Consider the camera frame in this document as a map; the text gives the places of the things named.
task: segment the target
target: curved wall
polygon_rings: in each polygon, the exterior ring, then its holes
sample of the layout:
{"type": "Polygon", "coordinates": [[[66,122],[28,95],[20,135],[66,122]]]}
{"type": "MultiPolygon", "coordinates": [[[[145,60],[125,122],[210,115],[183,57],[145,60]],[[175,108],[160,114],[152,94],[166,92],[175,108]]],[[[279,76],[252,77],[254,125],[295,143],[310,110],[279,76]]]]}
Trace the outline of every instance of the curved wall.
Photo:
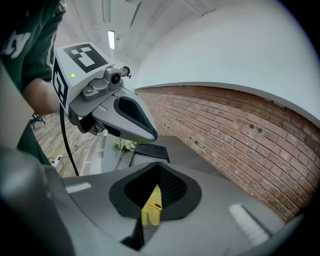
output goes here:
{"type": "Polygon", "coordinates": [[[239,0],[167,34],[141,62],[133,89],[203,82],[277,101],[320,126],[319,70],[308,37],[279,2],[239,0]]]}
{"type": "Polygon", "coordinates": [[[137,89],[159,135],[177,136],[246,192],[291,220],[320,178],[320,130],[258,96],[206,86],[137,89]]]}

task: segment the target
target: person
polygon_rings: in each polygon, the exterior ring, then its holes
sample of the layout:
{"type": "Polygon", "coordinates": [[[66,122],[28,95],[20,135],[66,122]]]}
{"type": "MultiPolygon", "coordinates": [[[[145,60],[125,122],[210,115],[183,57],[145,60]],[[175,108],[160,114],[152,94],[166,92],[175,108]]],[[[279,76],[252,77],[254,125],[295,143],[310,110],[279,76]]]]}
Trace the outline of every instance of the person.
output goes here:
{"type": "Polygon", "coordinates": [[[121,68],[121,77],[129,77],[129,79],[131,78],[130,68],[128,66],[123,66],[123,68],[121,68]]]}
{"type": "MultiPolygon", "coordinates": [[[[11,20],[7,20],[2,31],[6,38],[2,37],[0,41],[1,61],[36,115],[58,113],[60,110],[55,89],[48,82],[52,77],[56,32],[65,12],[63,0],[36,0],[24,1],[13,16],[4,15],[11,20]]],[[[49,165],[30,124],[23,131],[17,148],[49,165]]]]}

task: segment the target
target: robotic arm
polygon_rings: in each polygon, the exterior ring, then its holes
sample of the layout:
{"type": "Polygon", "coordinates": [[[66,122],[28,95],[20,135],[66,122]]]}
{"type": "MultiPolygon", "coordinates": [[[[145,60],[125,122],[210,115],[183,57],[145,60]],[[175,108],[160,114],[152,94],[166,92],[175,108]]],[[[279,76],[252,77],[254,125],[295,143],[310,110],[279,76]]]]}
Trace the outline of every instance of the robotic arm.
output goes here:
{"type": "Polygon", "coordinates": [[[121,71],[91,42],[56,50],[52,83],[70,122],[82,133],[104,129],[117,137],[149,143],[156,124],[143,101],[124,88],[121,71]]]}

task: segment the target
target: green shirt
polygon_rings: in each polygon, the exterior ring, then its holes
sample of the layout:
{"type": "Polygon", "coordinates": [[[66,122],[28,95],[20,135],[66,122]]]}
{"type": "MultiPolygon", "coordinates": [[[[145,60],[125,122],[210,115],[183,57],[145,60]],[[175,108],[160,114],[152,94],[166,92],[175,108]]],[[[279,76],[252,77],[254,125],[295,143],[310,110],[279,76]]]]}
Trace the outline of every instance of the green shirt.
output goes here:
{"type": "MultiPolygon", "coordinates": [[[[57,11],[59,3],[59,0],[46,0],[29,9],[1,48],[2,62],[21,93],[34,79],[51,80],[56,31],[65,13],[57,11]]],[[[42,164],[49,164],[30,124],[17,148],[35,156],[42,164]]]]}

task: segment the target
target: power strip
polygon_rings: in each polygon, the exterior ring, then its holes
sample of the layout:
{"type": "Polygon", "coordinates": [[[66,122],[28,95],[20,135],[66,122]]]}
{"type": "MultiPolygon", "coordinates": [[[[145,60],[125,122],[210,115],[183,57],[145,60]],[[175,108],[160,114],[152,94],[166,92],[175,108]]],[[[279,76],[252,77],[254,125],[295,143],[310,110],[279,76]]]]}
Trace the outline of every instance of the power strip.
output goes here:
{"type": "Polygon", "coordinates": [[[53,167],[57,167],[58,164],[61,162],[61,159],[62,159],[62,155],[58,154],[58,155],[56,156],[56,158],[54,159],[54,161],[51,163],[51,165],[52,165],[53,167]]]}

